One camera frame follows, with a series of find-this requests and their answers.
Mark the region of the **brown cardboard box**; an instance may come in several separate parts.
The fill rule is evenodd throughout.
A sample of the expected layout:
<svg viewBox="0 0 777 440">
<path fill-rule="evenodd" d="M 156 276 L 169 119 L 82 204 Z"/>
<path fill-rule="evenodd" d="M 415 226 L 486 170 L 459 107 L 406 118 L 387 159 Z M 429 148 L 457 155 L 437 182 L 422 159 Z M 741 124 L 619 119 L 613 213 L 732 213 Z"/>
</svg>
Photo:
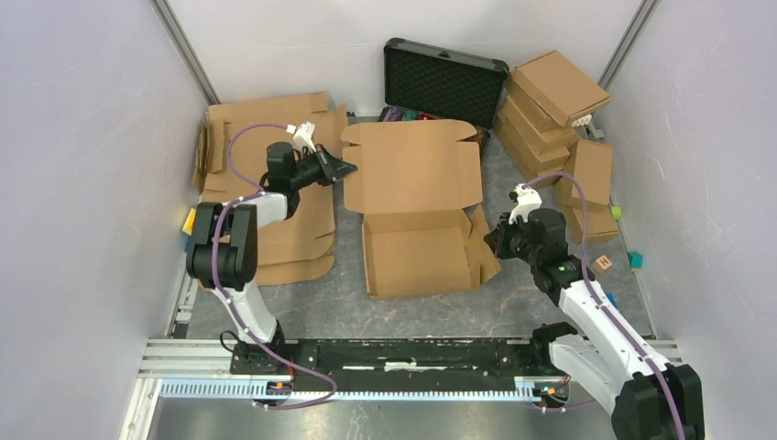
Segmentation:
<svg viewBox="0 0 777 440">
<path fill-rule="evenodd" d="M 362 216 L 367 294 L 387 300 L 479 288 L 501 270 L 484 237 L 476 128 L 461 120 L 346 128 L 344 204 Z"/>
</svg>

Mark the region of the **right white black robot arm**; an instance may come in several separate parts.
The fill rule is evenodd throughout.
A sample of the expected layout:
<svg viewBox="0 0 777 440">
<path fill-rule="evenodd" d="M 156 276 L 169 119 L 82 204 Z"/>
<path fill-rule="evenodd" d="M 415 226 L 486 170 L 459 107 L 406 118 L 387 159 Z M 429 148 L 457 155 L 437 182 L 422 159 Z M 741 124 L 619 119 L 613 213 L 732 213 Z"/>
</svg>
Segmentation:
<svg viewBox="0 0 777 440">
<path fill-rule="evenodd" d="M 577 325 L 536 330 L 529 350 L 541 374 L 557 369 L 607 411 L 618 439 L 703 439 L 701 379 L 653 348 L 606 296 L 593 272 L 569 250 L 564 216 L 539 208 L 504 213 L 484 240 L 499 259 L 520 259 L 536 287 Z"/>
</svg>

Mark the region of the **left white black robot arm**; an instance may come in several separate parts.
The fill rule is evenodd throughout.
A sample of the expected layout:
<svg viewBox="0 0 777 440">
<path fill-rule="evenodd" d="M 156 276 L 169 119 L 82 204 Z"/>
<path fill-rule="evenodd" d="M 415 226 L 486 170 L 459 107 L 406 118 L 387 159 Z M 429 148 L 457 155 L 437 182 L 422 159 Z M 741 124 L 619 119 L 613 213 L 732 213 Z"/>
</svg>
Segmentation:
<svg viewBox="0 0 777 440">
<path fill-rule="evenodd" d="M 267 165 L 258 192 L 227 203 L 197 204 L 186 270 L 216 294 L 237 327 L 237 339 L 255 344 L 253 361 L 272 374 L 286 366 L 288 349 L 281 344 L 279 321 L 258 291 L 259 230 L 292 218 L 302 189 L 330 186 L 357 166 L 321 144 L 298 150 L 288 142 L 268 146 Z"/>
</svg>

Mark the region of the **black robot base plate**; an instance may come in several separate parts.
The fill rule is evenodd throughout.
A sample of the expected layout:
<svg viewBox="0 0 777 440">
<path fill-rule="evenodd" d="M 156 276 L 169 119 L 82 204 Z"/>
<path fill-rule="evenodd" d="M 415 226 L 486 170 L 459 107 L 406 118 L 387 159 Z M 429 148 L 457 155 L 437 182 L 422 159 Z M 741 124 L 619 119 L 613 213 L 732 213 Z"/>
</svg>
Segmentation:
<svg viewBox="0 0 777 440">
<path fill-rule="evenodd" d="M 236 375 L 290 377 L 293 391 L 340 392 L 510 391 L 516 377 L 555 376 L 557 370 L 528 339 L 298 339 L 276 349 L 239 343 L 231 356 Z"/>
</svg>

